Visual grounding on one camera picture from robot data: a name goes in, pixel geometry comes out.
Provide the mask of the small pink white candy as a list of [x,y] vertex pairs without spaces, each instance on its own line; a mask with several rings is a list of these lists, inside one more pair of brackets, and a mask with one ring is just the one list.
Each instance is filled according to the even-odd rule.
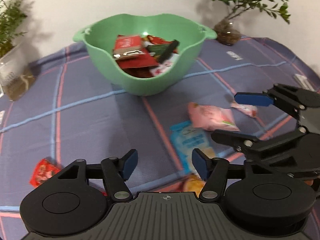
[[241,113],[244,113],[245,115],[250,116],[252,118],[255,118],[257,116],[257,113],[258,113],[257,107],[252,106],[252,105],[239,104],[239,103],[237,103],[235,101],[233,101],[231,103],[231,107],[234,108],[234,109],[237,109]]

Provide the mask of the yellow pink snack packet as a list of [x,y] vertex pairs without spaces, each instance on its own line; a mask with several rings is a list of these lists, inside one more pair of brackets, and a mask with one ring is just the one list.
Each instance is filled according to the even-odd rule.
[[183,183],[182,190],[183,192],[194,192],[198,197],[205,185],[205,181],[203,181],[198,175],[191,174],[189,175]]

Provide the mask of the light blue snack packet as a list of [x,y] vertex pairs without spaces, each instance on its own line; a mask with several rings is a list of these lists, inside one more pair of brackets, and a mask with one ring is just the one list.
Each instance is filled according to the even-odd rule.
[[185,174],[197,174],[192,164],[192,151],[200,149],[208,158],[216,156],[207,133],[201,128],[193,127],[191,121],[181,122],[170,127],[170,141],[178,154]]

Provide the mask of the white small device on table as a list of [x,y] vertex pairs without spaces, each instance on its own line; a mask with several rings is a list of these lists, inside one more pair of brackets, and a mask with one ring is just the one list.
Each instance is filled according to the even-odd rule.
[[316,90],[313,88],[311,83],[309,82],[308,78],[304,75],[295,74],[294,76],[295,81],[302,87],[303,89],[310,90],[315,92]]

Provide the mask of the small red candy packet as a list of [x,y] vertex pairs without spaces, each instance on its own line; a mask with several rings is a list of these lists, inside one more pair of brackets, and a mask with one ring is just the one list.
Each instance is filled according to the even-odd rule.
[[52,158],[41,159],[35,166],[31,178],[29,180],[30,185],[37,188],[48,179],[52,178],[58,172],[62,170],[62,166],[58,164]]

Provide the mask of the blue plaid tablecloth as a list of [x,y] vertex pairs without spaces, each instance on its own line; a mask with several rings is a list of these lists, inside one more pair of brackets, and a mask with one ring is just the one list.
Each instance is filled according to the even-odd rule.
[[178,191],[186,171],[171,127],[188,120],[188,103],[228,108],[237,92],[295,86],[296,74],[319,89],[317,74],[268,38],[244,37],[232,47],[206,40],[181,81],[146,98],[109,83],[81,43],[39,60],[33,71],[37,80],[24,96],[1,98],[1,239],[26,234],[19,206],[44,158],[62,166],[78,158],[99,163],[135,148],[139,163],[127,182],[130,190]]

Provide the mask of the white blueberry snack bar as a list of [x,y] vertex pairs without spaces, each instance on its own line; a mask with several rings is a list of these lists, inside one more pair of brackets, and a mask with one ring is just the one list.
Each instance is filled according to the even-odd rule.
[[174,63],[179,59],[179,57],[179,54],[172,53],[171,57],[165,60],[162,64],[159,64],[157,67],[150,69],[151,76],[155,77],[170,70]]

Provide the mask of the black small snack packet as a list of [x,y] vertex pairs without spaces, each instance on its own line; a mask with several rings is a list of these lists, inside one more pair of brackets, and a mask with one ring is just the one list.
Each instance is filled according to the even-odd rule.
[[158,58],[158,63],[162,64],[164,61],[166,61],[169,57],[171,57],[171,54],[174,52],[174,50],[179,46],[180,42],[178,40],[173,40],[167,48],[163,51],[163,53]]

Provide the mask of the large red flat packet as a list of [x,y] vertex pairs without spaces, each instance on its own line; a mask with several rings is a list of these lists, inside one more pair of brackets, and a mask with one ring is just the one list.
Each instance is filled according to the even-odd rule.
[[159,65],[149,54],[139,55],[131,59],[118,60],[117,64],[122,71],[138,78],[152,77],[150,69]]

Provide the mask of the red snack packet Chinese text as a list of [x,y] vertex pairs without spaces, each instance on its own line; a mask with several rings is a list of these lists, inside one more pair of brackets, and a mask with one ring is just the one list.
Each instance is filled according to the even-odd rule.
[[152,35],[147,35],[146,38],[151,44],[154,45],[160,45],[160,44],[170,44],[171,41],[166,41],[163,38],[157,37],[157,36],[152,36]]

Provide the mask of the red square snack packet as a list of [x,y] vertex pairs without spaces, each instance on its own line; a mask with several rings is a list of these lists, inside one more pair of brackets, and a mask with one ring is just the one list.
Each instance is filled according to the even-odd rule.
[[143,55],[142,38],[139,35],[118,35],[112,54],[115,60],[124,60]]

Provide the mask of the green plastic bowl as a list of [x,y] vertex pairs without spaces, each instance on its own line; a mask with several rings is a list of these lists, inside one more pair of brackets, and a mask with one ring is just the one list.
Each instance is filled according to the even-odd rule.
[[206,39],[216,32],[173,14],[119,14],[84,27],[73,41],[84,42],[101,74],[130,94],[155,95],[180,81]]

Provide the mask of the left potted plant clear pot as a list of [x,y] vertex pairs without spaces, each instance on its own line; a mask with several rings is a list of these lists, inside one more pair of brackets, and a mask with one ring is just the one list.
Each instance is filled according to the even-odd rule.
[[21,25],[28,17],[24,0],[1,0],[1,94],[20,99],[35,82],[25,51]]

